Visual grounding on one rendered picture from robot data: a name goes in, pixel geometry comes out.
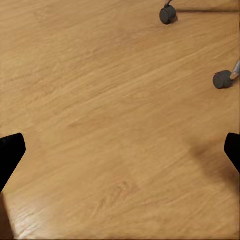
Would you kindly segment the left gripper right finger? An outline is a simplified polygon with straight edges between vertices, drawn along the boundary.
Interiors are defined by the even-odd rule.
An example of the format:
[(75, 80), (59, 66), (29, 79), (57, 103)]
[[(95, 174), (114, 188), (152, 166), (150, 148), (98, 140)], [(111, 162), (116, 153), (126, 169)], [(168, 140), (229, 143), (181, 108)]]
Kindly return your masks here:
[(228, 155), (229, 159), (235, 165), (240, 173), (240, 135), (235, 133), (229, 133), (227, 135), (224, 151)]

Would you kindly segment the swivel chair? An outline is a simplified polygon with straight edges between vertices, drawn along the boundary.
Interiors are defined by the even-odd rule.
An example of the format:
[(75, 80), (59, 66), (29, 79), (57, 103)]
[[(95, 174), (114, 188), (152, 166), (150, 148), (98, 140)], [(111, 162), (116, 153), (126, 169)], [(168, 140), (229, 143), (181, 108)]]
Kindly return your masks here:
[[(172, 1), (173, 0), (165, 0), (164, 8), (159, 12), (159, 18), (164, 24), (168, 23), (176, 17), (176, 10), (172, 5), (170, 5)], [(230, 87), (234, 83), (235, 78), (239, 75), (240, 57), (238, 58), (235, 64), (235, 68), (232, 72), (223, 71), (215, 74), (213, 77), (213, 84), (218, 89), (221, 89), (223, 87)]]

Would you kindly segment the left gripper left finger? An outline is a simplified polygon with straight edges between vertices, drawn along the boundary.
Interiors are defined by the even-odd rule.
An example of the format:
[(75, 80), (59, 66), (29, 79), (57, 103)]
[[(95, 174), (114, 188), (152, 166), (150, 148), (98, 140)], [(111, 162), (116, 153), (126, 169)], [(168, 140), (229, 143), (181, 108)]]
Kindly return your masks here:
[(21, 132), (0, 138), (0, 193), (25, 153), (26, 144)]

